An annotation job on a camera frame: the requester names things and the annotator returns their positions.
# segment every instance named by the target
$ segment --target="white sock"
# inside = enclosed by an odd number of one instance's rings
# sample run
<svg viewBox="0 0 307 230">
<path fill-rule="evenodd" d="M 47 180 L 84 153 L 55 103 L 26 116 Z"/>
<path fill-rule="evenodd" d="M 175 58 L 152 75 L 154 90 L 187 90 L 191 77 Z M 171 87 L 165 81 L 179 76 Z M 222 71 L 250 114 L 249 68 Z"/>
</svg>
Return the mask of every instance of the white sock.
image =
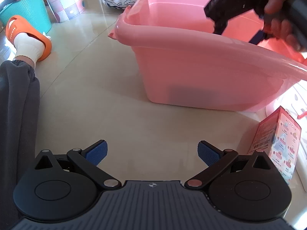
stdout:
<svg viewBox="0 0 307 230">
<path fill-rule="evenodd" d="M 14 46 L 17 50 L 16 56 L 25 56 L 36 64 L 37 60 L 43 55 L 45 45 L 43 42 L 28 36 L 27 33 L 19 33 L 14 39 Z"/>
</svg>

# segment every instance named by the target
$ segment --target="patterned bucket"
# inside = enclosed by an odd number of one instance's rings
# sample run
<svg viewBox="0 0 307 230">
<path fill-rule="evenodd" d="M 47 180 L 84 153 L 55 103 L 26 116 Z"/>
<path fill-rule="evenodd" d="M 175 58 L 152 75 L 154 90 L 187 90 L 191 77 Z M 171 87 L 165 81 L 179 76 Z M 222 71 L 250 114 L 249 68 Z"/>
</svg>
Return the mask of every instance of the patterned bucket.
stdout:
<svg viewBox="0 0 307 230">
<path fill-rule="evenodd" d="M 84 10 L 83 0 L 47 0 L 57 22 L 75 18 Z"/>
</svg>

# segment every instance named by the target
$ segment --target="human hand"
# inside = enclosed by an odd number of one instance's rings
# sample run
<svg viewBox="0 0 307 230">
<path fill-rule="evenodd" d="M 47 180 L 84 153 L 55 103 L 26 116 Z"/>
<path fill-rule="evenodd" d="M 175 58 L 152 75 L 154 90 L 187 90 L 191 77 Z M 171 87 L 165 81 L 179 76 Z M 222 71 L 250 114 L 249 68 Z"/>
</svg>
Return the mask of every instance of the human hand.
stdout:
<svg viewBox="0 0 307 230">
<path fill-rule="evenodd" d="M 286 0 L 269 0 L 264 8 L 266 14 L 274 14 L 281 10 L 282 5 Z M 271 24 L 264 25 L 264 31 L 272 33 L 276 38 L 285 40 L 296 51 L 302 51 L 302 47 L 292 35 L 292 26 L 288 20 L 280 22 L 278 19 L 273 19 Z"/>
</svg>

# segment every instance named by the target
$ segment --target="product box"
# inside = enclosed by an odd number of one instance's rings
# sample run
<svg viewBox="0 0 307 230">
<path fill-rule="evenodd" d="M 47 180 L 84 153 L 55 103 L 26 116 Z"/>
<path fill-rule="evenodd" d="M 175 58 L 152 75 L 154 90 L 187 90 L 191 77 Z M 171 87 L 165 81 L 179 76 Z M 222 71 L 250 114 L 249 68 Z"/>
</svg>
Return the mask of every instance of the product box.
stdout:
<svg viewBox="0 0 307 230">
<path fill-rule="evenodd" d="M 285 181 L 292 178 L 300 145 L 301 127 L 281 106 L 259 123 L 248 155 L 263 150 Z"/>
</svg>

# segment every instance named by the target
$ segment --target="ribbed teal bucket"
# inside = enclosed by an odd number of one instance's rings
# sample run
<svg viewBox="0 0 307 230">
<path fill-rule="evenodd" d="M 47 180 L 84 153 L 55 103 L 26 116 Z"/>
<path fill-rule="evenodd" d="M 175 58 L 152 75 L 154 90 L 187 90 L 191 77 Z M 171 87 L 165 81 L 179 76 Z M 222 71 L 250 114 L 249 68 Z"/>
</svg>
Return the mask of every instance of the ribbed teal bucket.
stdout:
<svg viewBox="0 0 307 230">
<path fill-rule="evenodd" d="M 51 28 L 43 0 L 20 0 L 11 3 L 0 12 L 0 20 L 5 26 L 14 15 L 25 18 L 40 33 L 47 33 Z"/>
</svg>

